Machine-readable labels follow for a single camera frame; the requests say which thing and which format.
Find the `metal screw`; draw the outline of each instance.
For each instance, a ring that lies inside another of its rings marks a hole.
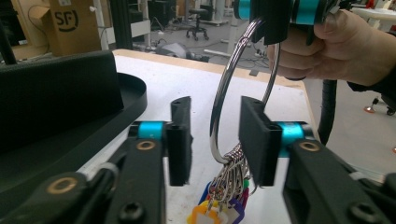
[[[120,210],[119,220],[125,223],[140,223],[145,215],[141,203],[127,203]]]
[[[155,143],[151,141],[143,141],[138,143],[136,147],[139,150],[150,150],[155,147]]]
[[[63,194],[73,189],[78,181],[74,177],[63,177],[53,181],[48,187],[49,194]]]
[[[302,149],[305,149],[307,151],[319,151],[320,150],[318,145],[310,143],[310,142],[302,142],[302,143],[299,144],[299,146]]]
[[[363,223],[382,223],[381,216],[368,203],[353,203],[350,205],[349,211],[353,217],[363,221]]]

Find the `large metal ring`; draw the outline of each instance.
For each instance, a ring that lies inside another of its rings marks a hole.
[[[227,158],[224,158],[220,155],[219,153],[219,143],[218,143],[218,138],[219,138],[219,121],[220,121],[220,115],[221,115],[221,109],[224,103],[225,95],[228,90],[228,86],[230,85],[231,77],[233,76],[233,71],[235,70],[236,64],[238,63],[246,45],[248,44],[249,39],[251,36],[256,32],[256,30],[264,24],[264,21],[262,18],[257,18],[254,21],[250,23],[250,25],[247,27],[245,33],[239,38],[238,43],[236,44],[235,49],[233,50],[233,54],[230,57],[230,60],[228,61],[224,72],[222,74],[220,84],[218,87],[218,91],[216,93],[215,97],[215,102],[213,104],[213,109],[212,109],[212,116],[210,120],[210,148],[212,151],[212,156],[213,158],[222,164],[225,164],[228,162]],[[264,105],[266,105],[269,95],[271,93],[271,90],[274,86],[275,82],[275,77],[276,77],[276,69],[278,65],[278,56],[280,52],[280,45],[276,44],[276,50],[275,50],[275,59],[274,63],[272,66],[272,71],[271,71],[271,77],[268,82],[267,90],[264,94],[264,98],[262,101],[264,102]]]

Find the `human hand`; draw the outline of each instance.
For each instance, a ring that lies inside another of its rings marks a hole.
[[[371,86],[396,64],[396,38],[370,27],[349,11],[329,14],[315,24],[314,42],[305,44],[306,33],[290,28],[281,44],[278,74],[290,78],[343,79]],[[267,49],[272,63],[274,46]]]

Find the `yellow key tag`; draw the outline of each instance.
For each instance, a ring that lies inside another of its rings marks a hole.
[[[191,224],[220,224],[220,219],[216,210],[207,211],[207,206],[198,205],[192,209]]]
[[[227,224],[228,216],[224,212],[218,215],[218,203],[214,201],[213,207],[207,211],[208,201],[202,202],[200,205],[192,209],[192,213],[187,218],[188,224]]]

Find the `white table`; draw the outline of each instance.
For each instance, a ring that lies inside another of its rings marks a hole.
[[[375,29],[388,32],[392,25],[396,24],[396,12],[384,8],[358,8],[353,7],[351,11],[364,19]]]
[[[116,50],[114,53],[117,55],[118,72],[139,77],[148,86],[148,107],[138,120],[170,120],[170,103],[180,97],[191,97],[191,134],[194,139],[190,184],[182,188],[166,188],[168,223],[185,223],[206,184],[221,168],[210,153],[209,121],[224,66],[129,50]],[[261,99],[266,87],[263,81],[269,77],[263,73],[259,77],[248,77],[248,71],[243,69],[236,69],[234,75],[239,77],[233,77],[220,121],[221,154],[231,150],[238,142],[241,95]],[[266,113],[272,120],[300,120],[312,124],[303,82],[280,78],[274,86]],[[125,136],[126,132],[102,150],[98,156],[100,160],[105,160],[104,154],[111,155]],[[279,160],[274,187],[258,189],[249,198],[243,223],[290,223],[281,196],[287,164],[287,159]],[[92,173],[94,169],[95,164],[91,163],[81,171]]]

